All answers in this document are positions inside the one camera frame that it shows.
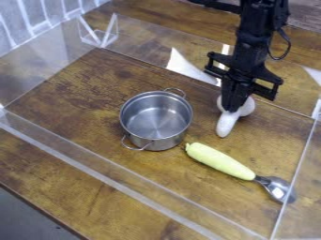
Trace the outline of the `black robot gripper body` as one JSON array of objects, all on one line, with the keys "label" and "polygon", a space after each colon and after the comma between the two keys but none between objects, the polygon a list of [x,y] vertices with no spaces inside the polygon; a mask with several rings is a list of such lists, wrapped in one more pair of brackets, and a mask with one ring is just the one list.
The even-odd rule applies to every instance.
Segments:
[{"label": "black robot gripper body", "polygon": [[252,87],[251,94],[274,100],[283,80],[266,69],[263,64],[251,66],[246,61],[232,61],[231,55],[216,52],[208,52],[207,57],[208,63],[204,69],[210,75],[222,80],[230,78],[235,84],[248,84]]}]

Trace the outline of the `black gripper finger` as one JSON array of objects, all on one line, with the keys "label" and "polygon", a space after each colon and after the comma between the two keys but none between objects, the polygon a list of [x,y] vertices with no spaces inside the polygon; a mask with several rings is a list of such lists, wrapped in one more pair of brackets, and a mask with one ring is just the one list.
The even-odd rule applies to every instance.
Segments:
[{"label": "black gripper finger", "polygon": [[248,84],[238,83],[232,93],[232,110],[236,111],[244,104],[251,95],[252,87]]},{"label": "black gripper finger", "polygon": [[238,110],[236,96],[235,96],[235,81],[230,78],[222,80],[222,107],[228,112]]}]

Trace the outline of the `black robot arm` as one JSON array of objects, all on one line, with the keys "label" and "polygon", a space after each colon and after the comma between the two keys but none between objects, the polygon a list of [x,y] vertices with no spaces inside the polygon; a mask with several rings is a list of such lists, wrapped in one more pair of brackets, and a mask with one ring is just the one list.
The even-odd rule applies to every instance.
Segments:
[{"label": "black robot arm", "polygon": [[[223,110],[235,113],[251,94],[274,100],[283,80],[266,69],[264,62],[267,56],[275,61],[283,59],[291,48],[290,38],[282,30],[290,16],[288,0],[240,0],[238,6],[218,0],[188,1],[240,16],[232,54],[208,52],[208,63],[204,66],[204,72],[222,80]],[[270,50],[274,32],[287,42],[287,49],[278,57],[271,55]]]}]

